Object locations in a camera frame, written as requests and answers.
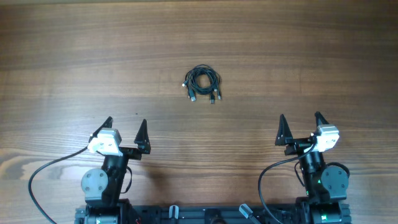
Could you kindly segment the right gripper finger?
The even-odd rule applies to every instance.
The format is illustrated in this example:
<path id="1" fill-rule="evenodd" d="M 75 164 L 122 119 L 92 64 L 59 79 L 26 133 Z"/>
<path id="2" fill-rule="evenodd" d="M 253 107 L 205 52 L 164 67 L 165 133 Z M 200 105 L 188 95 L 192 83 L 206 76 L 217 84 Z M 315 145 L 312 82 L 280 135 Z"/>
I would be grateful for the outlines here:
<path id="1" fill-rule="evenodd" d="M 280 115 L 279 119 L 279 128 L 277 132 L 277 136 L 275 137 L 275 145 L 276 146 L 286 146 L 292 144 L 294 141 L 293 135 L 290 131 L 288 122 L 284 116 L 284 114 Z"/>
<path id="2" fill-rule="evenodd" d="M 324 118 L 324 116 L 319 111 L 315 113 L 315 121 L 316 121 L 316 126 L 329 124 L 329 122 Z"/>

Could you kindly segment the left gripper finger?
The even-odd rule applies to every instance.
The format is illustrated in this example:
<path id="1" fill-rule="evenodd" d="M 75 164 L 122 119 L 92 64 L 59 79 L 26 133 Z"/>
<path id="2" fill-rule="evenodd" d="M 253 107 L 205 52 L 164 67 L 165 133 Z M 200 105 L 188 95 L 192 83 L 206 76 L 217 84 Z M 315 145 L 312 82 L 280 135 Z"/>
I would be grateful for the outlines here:
<path id="1" fill-rule="evenodd" d="M 92 134 L 90 134 L 89 142 L 91 142 L 94 138 L 97 137 L 98 133 L 103 129 L 103 128 L 112 128 L 113 125 L 113 118 L 109 116 L 105 122 Z"/>
<path id="2" fill-rule="evenodd" d="M 143 119 L 141 126 L 136 134 L 134 143 L 137 144 L 137 148 L 139 150 L 151 150 L 146 119 Z"/>

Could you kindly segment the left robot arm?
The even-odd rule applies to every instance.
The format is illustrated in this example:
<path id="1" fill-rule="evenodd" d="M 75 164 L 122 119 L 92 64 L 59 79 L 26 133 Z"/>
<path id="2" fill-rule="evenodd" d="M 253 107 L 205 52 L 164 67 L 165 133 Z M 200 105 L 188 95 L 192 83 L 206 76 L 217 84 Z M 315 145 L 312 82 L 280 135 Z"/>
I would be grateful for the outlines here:
<path id="1" fill-rule="evenodd" d="M 143 154 L 150 154 L 151 145 L 144 119 L 136 134 L 136 147 L 122 147 L 119 131 L 112 127 L 113 118 L 107 120 L 90 135 L 88 150 L 104 156 L 99 169 L 91 169 L 81 179 L 85 193 L 85 208 L 76 210 L 75 223 L 141 223 L 140 215 L 128 199 L 121 199 L 124 177 L 131 171 L 130 160 L 141 160 Z"/>

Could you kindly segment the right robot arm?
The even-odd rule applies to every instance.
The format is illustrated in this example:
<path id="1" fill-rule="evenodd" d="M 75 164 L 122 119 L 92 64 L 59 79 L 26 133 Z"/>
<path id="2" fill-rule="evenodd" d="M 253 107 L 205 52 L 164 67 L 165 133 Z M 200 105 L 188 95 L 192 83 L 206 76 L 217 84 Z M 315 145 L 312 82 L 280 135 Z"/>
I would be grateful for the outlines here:
<path id="1" fill-rule="evenodd" d="M 316 130 L 307 138 L 294 138 L 284 115 L 280 115 L 276 146 L 285 146 L 286 156 L 298 156 L 307 196 L 295 202 L 294 223 L 351 223 L 347 198 L 349 169 L 338 162 L 327 163 L 323 153 L 340 138 L 338 128 L 320 112 L 315 113 Z"/>

